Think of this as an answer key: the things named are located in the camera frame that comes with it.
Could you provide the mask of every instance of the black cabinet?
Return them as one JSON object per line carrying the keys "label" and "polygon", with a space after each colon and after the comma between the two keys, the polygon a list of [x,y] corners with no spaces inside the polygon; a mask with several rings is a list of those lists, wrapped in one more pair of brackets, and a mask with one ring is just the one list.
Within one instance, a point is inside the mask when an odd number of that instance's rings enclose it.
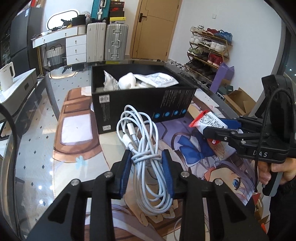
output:
{"label": "black cabinet", "polygon": [[30,69],[40,74],[37,48],[33,49],[33,35],[41,33],[42,8],[30,7],[17,15],[10,28],[10,56],[15,68],[15,76]]}

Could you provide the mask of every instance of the suitcase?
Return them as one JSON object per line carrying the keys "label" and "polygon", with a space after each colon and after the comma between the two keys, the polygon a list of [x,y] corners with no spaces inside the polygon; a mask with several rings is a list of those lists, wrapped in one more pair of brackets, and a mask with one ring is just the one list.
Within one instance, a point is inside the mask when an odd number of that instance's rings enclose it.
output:
{"label": "suitcase", "polygon": [[91,17],[96,20],[103,20],[109,16],[109,8],[110,8],[111,0],[94,0]]}
{"label": "suitcase", "polygon": [[91,18],[98,19],[98,11],[100,6],[100,0],[94,0],[93,6],[91,9]]}
{"label": "suitcase", "polygon": [[107,26],[105,60],[124,60],[127,37],[127,24],[113,23]]}
{"label": "suitcase", "polygon": [[104,60],[106,23],[89,23],[86,32],[86,61]]}

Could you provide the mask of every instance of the blue gripper pad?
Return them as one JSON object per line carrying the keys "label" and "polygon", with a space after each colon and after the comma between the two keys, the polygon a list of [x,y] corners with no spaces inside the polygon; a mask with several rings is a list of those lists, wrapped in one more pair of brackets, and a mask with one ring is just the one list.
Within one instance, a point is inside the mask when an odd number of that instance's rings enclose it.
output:
{"label": "blue gripper pad", "polygon": [[132,157],[131,151],[127,152],[127,150],[126,150],[124,155],[123,155],[123,159],[126,159],[126,163],[125,163],[125,166],[124,166],[124,169],[123,169],[123,172],[122,172],[122,176],[121,176],[121,179],[120,179],[119,194],[120,194],[121,198],[125,194],[126,187],[128,185],[128,178],[129,178],[129,174],[130,174],[130,171],[131,171],[131,165],[132,165],[131,157]]}
{"label": "blue gripper pad", "polygon": [[238,122],[237,120],[229,120],[225,118],[219,118],[221,121],[223,121],[224,124],[228,126],[228,129],[236,130],[238,128],[241,128],[242,124]]}
{"label": "blue gripper pad", "polygon": [[170,158],[170,157],[167,157],[167,155],[169,155],[168,151],[167,152],[165,150],[162,151],[161,158],[163,160],[163,172],[164,172],[164,176],[165,176],[165,182],[167,185],[168,193],[170,194],[171,197],[173,197],[175,194],[174,185],[173,185],[173,177],[170,172],[170,168],[169,168],[169,164],[168,164],[168,158]]}

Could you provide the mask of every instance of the black cable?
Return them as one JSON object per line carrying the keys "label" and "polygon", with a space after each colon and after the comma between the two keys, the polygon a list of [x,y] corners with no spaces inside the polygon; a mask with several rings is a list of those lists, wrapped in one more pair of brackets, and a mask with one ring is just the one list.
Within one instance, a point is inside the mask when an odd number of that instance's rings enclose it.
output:
{"label": "black cable", "polygon": [[292,116],[293,116],[293,123],[292,123],[292,128],[293,128],[293,133],[295,133],[295,126],[296,126],[296,109],[295,109],[295,104],[294,104],[294,100],[292,99],[291,94],[289,93],[289,91],[287,91],[286,89],[283,88],[278,88],[276,89],[272,95],[270,96],[270,99],[267,103],[266,106],[266,110],[265,110],[265,115],[263,118],[263,123],[262,123],[262,129],[260,132],[260,137],[259,137],[259,142],[258,142],[258,147],[257,147],[257,152],[256,152],[256,156],[255,156],[255,192],[257,192],[257,183],[258,183],[258,172],[257,172],[257,168],[258,168],[258,159],[259,159],[259,153],[260,153],[260,149],[261,149],[261,144],[262,144],[262,140],[263,140],[263,134],[264,134],[264,129],[266,126],[266,121],[267,121],[267,116],[269,113],[269,109],[271,106],[271,102],[273,100],[273,98],[279,93],[279,92],[284,92],[286,93],[286,95],[290,98],[291,101],[291,106],[292,106]]}
{"label": "black cable", "polygon": [[[10,115],[10,113],[8,112],[8,110],[2,105],[0,104],[0,113],[5,117],[6,121],[9,123],[10,128],[11,128],[11,132],[12,132],[12,138],[13,138],[13,150],[12,150],[12,158],[10,159],[10,161],[12,162],[12,168],[11,168],[11,178],[12,178],[12,185],[15,184],[15,164],[16,164],[16,157],[17,157],[17,129],[15,126],[15,123],[13,121],[12,116]],[[14,202],[14,207],[15,206],[15,188],[12,187],[12,199]],[[15,218],[15,226],[16,226],[16,231],[17,234],[21,235],[20,230],[18,230],[18,220],[17,220],[17,214],[16,214],[16,210],[14,210],[14,218]]]}

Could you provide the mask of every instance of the anime eye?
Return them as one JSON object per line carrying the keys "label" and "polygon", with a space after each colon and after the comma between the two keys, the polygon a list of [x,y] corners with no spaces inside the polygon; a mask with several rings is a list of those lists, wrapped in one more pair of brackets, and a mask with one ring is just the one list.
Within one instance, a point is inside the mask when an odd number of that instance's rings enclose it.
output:
{"label": "anime eye", "polygon": [[234,179],[232,182],[233,186],[235,187],[235,190],[239,189],[240,184],[241,184],[241,178],[239,177],[238,180]]}

